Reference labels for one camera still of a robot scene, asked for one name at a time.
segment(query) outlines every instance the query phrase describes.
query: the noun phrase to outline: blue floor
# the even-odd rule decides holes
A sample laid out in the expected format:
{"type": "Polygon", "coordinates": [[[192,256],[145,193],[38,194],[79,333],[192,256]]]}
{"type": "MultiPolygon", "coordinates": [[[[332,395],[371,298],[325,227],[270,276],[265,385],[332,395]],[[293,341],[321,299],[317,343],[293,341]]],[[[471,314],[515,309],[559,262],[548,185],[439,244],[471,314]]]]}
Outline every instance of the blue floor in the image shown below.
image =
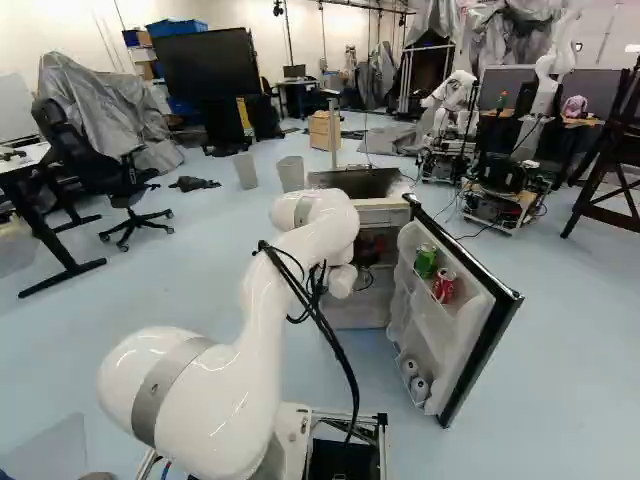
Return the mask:
{"type": "MultiPolygon", "coordinates": [[[[368,128],[387,123],[370,115],[368,128]]],[[[362,128],[361,115],[347,114],[343,129],[362,128]]],[[[18,300],[19,290],[59,270],[39,246],[29,267],[0,279],[0,454],[79,412],[85,416],[87,468],[133,478],[144,447],[99,410],[96,369],[116,342],[145,326],[180,326],[218,342],[236,337],[242,326],[240,279],[257,241],[275,235],[268,218],[280,192],[275,162],[302,155],[308,170],[329,168],[329,155],[308,142],[294,133],[252,147],[260,186],[251,191],[240,189],[230,158],[189,150],[187,163],[159,182],[195,175],[223,187],[188,194],[163,188],[137,205],[142,213],[172,208],[174,235],[138,231],[131,250],[120,253],[95,233],[121,221],[123,212],[95,199],[83,213],[101,213],[103,219],[61,239],[79,260],[106,256],[107,266],[18,300]]],[[[344,141],[342,164],[366,163],[357,145],[344,141]]],[[[371,160],[416,175],[411,159],[371,160]]],[[[416,193],[431,214],[453,195],[448,187],[421,183],[416,193]]],[[[577,194],[568,188],[554,193],[548,214],[515,238],[485,231],[464,240],[527,299],[448,431],[414,410],[383,332],[340,334],[363,411],[389,413],[391,478],[637,478],[640,238],[583,219],[569,240],[560,239],[577,194]]],[[[438,220],[444,224],[451,210],[438,220]]],[[[62,215],[50,217],[51,224],[63,221],[62,215]]],[[[445,227],[454,234],[479,228],[458,216],[445,227]]],[[[283,328],[283,399],[348,410],[342,371],[314,326],[283,328]]],[[[169,478],[184,476],[176,469],[169,478]]]]}

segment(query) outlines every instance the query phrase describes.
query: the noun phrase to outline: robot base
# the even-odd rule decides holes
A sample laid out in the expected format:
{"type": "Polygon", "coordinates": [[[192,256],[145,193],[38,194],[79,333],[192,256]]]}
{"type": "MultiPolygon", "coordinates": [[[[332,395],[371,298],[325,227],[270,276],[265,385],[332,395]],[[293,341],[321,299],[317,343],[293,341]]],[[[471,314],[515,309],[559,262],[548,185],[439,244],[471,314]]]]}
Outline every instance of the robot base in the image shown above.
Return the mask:
{"type": "MultiPolygon", "coordinates": [[[[358,416],[345,448],[350,421],[348,413],[282,403],[275,435],[250,480],[387,480],[387,414],[358,416]]],[[[149,478],[158,456],[147,450],[135,480],[149,478]]]]}

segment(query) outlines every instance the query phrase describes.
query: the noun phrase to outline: wooden easel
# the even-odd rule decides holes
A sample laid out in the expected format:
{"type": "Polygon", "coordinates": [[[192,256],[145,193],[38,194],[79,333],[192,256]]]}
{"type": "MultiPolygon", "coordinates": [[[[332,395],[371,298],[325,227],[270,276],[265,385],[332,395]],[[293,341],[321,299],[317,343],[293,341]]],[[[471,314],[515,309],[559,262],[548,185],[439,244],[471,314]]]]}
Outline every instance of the wooden easel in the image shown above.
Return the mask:
{"type": "MultiPolygon", "coordinates": [[[[581,216],[640,233],[640,215],[631,196],[631,189],[640,185],[640,180],[628,183],[622,169],[622,165],[640,167],[640,119],[635,117],[639,103],[640,57],[633,71],[623,70],[609,120],[605,124],[602,135],[597,140],[596,145],[585,158],[585,162],[579,167],[582,170],[579,174],[581,175],[597,153],[600,154],[578,200],[573,206],[573,214],[560,235],[562,238],[569,237],[581,216]],[[604,176],[611,171],[616,172],[620,181],[620,188],[593,198],[604,176]],[[597,205],[619,194],[624,195],[631,213],[630,216],[597,205]]],[[[572,177],[575,182],[576,174],[574,173],[572,177]]]]}

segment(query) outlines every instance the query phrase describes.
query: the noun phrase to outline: laptop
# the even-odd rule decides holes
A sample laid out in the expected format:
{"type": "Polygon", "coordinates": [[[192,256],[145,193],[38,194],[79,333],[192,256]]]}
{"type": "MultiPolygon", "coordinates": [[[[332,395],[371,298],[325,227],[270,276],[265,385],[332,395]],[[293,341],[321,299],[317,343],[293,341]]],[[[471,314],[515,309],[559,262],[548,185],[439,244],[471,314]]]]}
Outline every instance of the laptop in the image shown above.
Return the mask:
{"type": "Polygon", "coordinates": [[[282,67],[282,72],[284,73],[284,78],[304,78],[307,76],[307,66],[306,65],[285,65],[282,67]]]}

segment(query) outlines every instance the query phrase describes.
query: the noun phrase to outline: white wall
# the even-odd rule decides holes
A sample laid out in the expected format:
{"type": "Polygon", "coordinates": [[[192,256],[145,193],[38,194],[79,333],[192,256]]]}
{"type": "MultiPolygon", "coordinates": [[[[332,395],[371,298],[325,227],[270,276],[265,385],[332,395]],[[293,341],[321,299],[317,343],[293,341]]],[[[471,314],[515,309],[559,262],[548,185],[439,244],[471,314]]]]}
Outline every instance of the white wall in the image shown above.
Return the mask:
{"type": "MultiPolygon", "coordinates": [[[[253,33],[262,75],[273,83],[282,78],[282,66],[288,65],[288,47],[284,16],[274,17],[270,0],[118,0],[118,6],[127,28],[144,27],[163,18],[185,20],[197,18],[209,24],[210,29],[246,27],[253,33]]],[[[319,77],[318,60],[324,55],[322,23],[316,2],[288,0],[289,23],[293,59],[306,64],[310,75],[319,77]]],[[[367,29],[367,11],[341,5],[324,5],[327,60],[330,69],[344,66],[346,44],[356,46],[358,59],[366,60],[367,42],[377,43],[377,13],[371,13],[371,38],[367,29]]],[[[392,33],[398,47],[400,29],[393,31],[393,15],[385,13],[381,23],[382,40],[391,42],[392,33]]]]}
{"type": "MultiPolygon", "coordinates": [[[[125,28],[144,28],[164,18],[197,18],[210,29],[251,29],[261,74],[272,83],[282,78],[282,66],[289,63],[284,16],[273,16],[271,0],[118,0],[117,4],[125,28]]],[[[323,49],[317,4],[309,0],[288,0],[288,4],[294,61],[307,64],[309,74],[319,77],[323,49]]],[[[358,59],[366,60],[367,43],[373,48],[378,41],[377,13],[371,12],[369,20],[363,9],[324,8],[329,68],[344,67],[346,44],[355,45],[358,59]]],[[[0,74],[20,73],[31,90],[37,87],[38,60],[51,50],[91,69],[133,72],[113,0],[0,0],[0,12],[0,74]]],[[[402,39],[398,20],[384,13],[380,29],[381,39],[393,43],[396,58],[402,39]]]]}
{"type": "MultiPolygon", "coordinates": [[[[31,90],[36,89],[40,56],[58,50],[89,68],[105,71],[130,69],[126,65],[126,51],[122,36],[106,33],[107,42],[119,50],[118,57],[107,47],[96,25],[104,19],[102,0],[0,0],[0,74],[18,72],[31,90]]],[[[112,2],[104,1],[108,6],[112,2]]]]}

